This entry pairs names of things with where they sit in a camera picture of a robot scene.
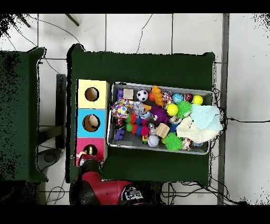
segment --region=blue ball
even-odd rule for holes
[[[182,94],[174,94],[173,96],[172,96],[172,101],[175,103],[175,104],[177,104],[177,103],[179,103],[179,102],[181,102],[181,101],[183,101],[184,100],[184,96],[182,95]]]

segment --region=soccer ball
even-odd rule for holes
[[[148,98],[148,92],[144,89],[137,92],[137,99],[141,102],[146,101]]]

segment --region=purple block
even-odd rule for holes
[[[117,100],[122,99],[123,98],[123,95],[124,95],[124,90],[123,89],[118,89]]]
[[[114,140],[122,140],[123,139],[124,130],[120,129],[116,131]]]

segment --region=orange toy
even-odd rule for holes
[[[153,86],[151,92],[154,95],[156,104],[163,107],[165,103],[162,101],[162,93],[160,88],[158,88],[157,86]]]

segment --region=dark green cloth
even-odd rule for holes
[[[211,90],[213,53],[204,55],[122,54],[85,52],[73,45],[68,54],[68,79],[71,78],[71,147],[74,154],[75,91],[77,79],[106,80],[147,85]],[[209,154],[188,155],[138,149],[108,147],[104,179],[131,181],[199,181],[208,183]],[[78,168],[70,160],[70,181]]]
[[[0,52],[0,180],[47,181],[36,168],[37,62],[44,48]]]

